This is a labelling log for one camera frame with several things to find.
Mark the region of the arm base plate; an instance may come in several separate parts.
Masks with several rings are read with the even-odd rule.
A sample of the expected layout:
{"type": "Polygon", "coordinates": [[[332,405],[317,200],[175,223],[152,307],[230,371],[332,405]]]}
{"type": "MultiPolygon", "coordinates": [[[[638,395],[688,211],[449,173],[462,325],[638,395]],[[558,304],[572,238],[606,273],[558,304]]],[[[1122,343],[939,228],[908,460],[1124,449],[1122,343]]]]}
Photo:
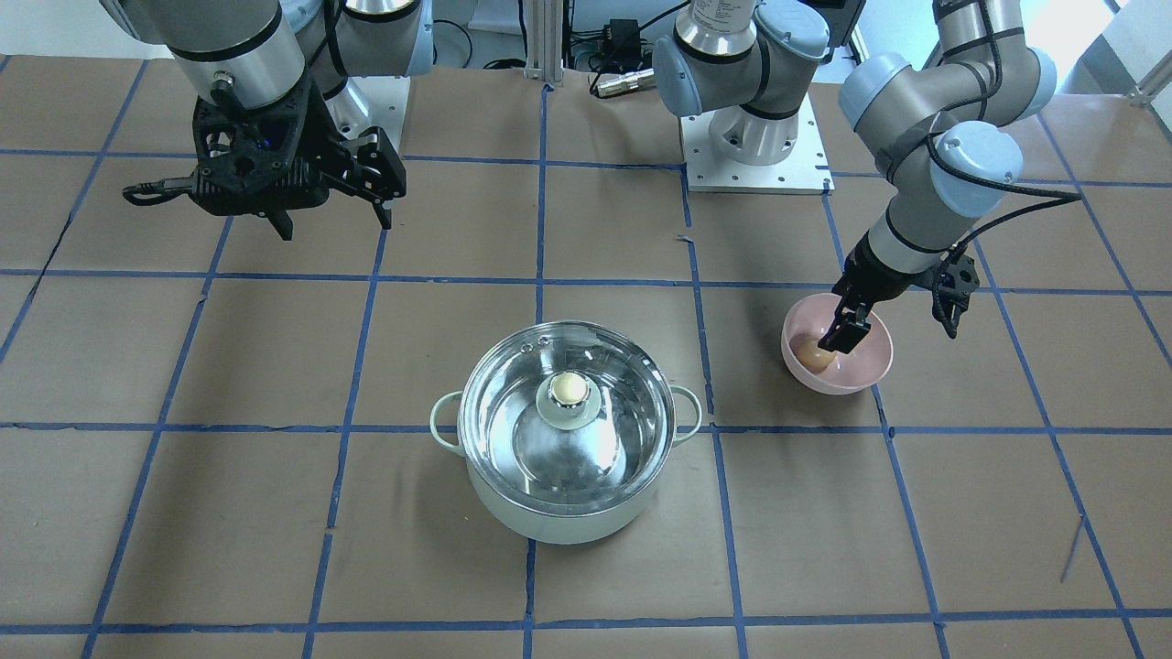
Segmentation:
{"type": "Polygon", "coordinates": [[[830,193],[836,188],[811,101],[766,120],[741,107],[679,120],[688,189],[708,193],[830,193]]]}
{"type": "Polygon", "coordinates": [[[401,147],[411,79],[348,79],[325,102],[336,129],[355,140],[370,125],[379,125],[394,147],[401,147]]]}

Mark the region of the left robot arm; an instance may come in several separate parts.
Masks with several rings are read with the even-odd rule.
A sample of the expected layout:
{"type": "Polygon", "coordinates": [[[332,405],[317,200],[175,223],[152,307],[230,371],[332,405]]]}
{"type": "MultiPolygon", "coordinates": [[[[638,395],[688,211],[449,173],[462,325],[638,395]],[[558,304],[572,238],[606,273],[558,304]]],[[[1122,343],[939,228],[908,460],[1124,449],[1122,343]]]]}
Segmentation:
{"type": "MultiPolygon", "coordinates": [[[[933,16],[938,64],[875,54],[841,84],[839,108],[895,195],[844,261],[822,349],[851,353],[875,304],[953,278],[970,229],[1021,192],[1023,154],[1004,127],[1041,113],[1058,87],[1052,57],[1026,42],[1016,1],[936,1],[933,16]]],[[[825,18],[799,1],[691,1],[652,67],[670,113],[724,116],[721,150],[764,167],[782,147],[752,156],[743,131],[792,130],[827,50],[825,18]]]]}

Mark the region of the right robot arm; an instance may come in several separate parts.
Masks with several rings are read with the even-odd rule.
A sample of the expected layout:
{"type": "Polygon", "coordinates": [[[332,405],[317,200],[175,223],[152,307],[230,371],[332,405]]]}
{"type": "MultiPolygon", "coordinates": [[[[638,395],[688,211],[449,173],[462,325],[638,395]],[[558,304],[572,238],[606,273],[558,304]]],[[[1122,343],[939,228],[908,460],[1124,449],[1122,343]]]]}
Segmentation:
{"type": "Polygon", "coordinates": [[[354,98],[357,79],[415,79],[434,66],[429,1],[105,1],[134,40],[170,50],[198,97],[185,177],[123,189],[134,206],[192,201],[253,215],[284,242],[292,211],[333,191],[368,203],[382,229],[407,193],[406,163],[354,98]]]}

